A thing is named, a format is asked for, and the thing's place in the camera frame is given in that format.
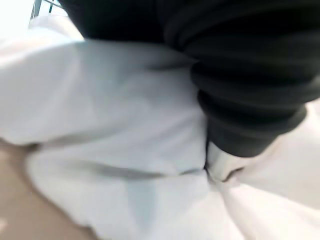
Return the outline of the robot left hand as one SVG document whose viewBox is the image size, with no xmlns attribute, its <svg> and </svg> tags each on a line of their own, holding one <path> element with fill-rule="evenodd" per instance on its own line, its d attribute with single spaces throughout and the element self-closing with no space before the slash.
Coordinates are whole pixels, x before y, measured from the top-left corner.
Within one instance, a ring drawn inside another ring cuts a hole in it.
<svg viewBox="0 0 320 240">
<path fill-rule="evenodd" d="M 195 59 L 207 170 L 225 181 L 320 96 L 317 0 L 62 0 L 89 39 L 164 43 Z"/>
</svg>

